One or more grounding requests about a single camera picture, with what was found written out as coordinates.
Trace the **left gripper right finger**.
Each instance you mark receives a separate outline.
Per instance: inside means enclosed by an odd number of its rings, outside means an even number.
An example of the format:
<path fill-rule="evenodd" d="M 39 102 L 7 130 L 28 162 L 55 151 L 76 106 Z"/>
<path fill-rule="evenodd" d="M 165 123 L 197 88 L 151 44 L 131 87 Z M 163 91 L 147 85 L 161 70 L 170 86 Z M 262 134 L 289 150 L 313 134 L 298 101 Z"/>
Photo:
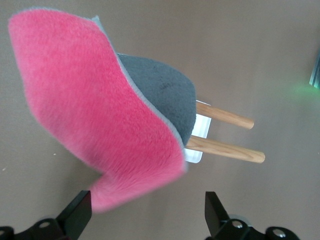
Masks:
<path fill-rule="evenodd" d="M 239 218 L 231 218 L 214 191 L 205 193 L 205 221 L 210 233 L 208 240 L 299 240 L 291 230 L 268 227 L 264 233 Z"/>

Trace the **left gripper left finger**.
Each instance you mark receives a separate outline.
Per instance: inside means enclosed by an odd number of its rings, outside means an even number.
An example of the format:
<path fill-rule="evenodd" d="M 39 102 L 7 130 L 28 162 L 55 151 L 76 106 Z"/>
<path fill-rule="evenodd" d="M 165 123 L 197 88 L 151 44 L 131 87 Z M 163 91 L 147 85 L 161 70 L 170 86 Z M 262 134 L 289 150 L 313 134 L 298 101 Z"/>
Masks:
<path fill-rule="evenodd" d="M 2 240 L 77 240 L 92 217 L 91 192 L 82 190 L 56 218 L 45 218 L 15 233 L 11 226 L 0 228 Z"/>

